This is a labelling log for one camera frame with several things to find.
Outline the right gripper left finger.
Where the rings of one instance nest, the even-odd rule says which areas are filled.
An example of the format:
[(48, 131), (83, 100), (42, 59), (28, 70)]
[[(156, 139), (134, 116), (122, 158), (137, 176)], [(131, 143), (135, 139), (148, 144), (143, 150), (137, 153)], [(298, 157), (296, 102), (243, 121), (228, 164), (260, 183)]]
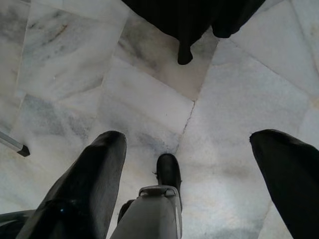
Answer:
[(50, 188), (18, 239), (104, 239), (126, 158), (123, 133), (99, 135)]

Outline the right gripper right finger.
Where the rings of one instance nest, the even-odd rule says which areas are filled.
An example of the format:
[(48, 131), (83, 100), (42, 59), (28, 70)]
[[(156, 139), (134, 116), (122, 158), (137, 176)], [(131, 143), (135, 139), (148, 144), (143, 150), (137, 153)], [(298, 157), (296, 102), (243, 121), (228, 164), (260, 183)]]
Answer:
[(287, 133), (265, 129), (250, 136), (254, 158), (291, 236), (319, 237), (319, 151)]

